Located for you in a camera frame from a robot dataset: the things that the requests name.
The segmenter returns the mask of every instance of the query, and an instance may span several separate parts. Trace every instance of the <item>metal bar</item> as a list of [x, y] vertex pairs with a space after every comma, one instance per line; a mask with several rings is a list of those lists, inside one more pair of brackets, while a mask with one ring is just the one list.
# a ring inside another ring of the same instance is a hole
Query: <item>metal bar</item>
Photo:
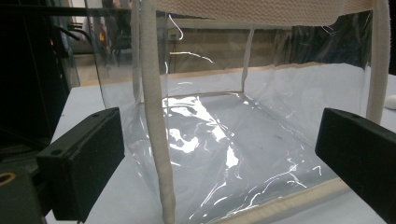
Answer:
[[0, 135], [3, 135], [8, 140], [25, 144], [26, 146], [31, 147], [35, 150], [42, 150], [43, 148], [48, 146], [30, 136], [16, 132], [8, 127], [3, 127], [1, 125], [0, 125]]
[[115, 8], [42, 7], [0, 4], [1, 15], [109, 17], [114, 16], [115, 13], [128, 13], [130, 11], [130, 9]]

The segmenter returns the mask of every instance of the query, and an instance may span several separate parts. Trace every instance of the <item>beige fabric handle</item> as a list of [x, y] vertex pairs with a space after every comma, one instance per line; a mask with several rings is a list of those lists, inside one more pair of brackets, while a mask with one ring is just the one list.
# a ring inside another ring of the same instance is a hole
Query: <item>beige fabric handle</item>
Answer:
[[145, 111], [149, 140], [158, 174], [163, 222], [175, 223], [176, 199], [173, 186], [172, 165], [166, 140], [163, 119], [160, 69], [158, 64], [157, 25], [155, 0], [141, 2], [141, 63]]
[[341, 15], [370, 10], [373, 0], [157, 0], [166, 12], [266, 25], [331, 25]]
[[372, 71], [366, 118], [380, 123], [388, 84], [390, 18], [388, 0], [374, 0]]

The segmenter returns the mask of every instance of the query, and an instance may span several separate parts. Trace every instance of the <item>transparent vinyl sheet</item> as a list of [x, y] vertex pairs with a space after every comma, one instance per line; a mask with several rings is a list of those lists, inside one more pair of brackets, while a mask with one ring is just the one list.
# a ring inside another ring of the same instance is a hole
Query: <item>transparent vinyl sheet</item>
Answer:
[[[318, 126], [324, 107], [360, 114], [366, 104], [371, 12], [329, 27], [157, 17], [177, 223], [210, 222], [336, 177], [315, 155]], [[136, 35], [139, 17], [132, 18]], [[139, 46], [138, 38], [131, 41]], [[108, 77], [99, 76], [101, 89], [106, 106], [121, 108], [126, 155], [137, 174], [128, 178], [139, 183], [134, 194], [152, 195], [139, 208], [150, 216], [161, 204], [138, 49], [119, 56], [120, 66], [102, 66]], [[149, 223], [162, 223], [152, 216]]]

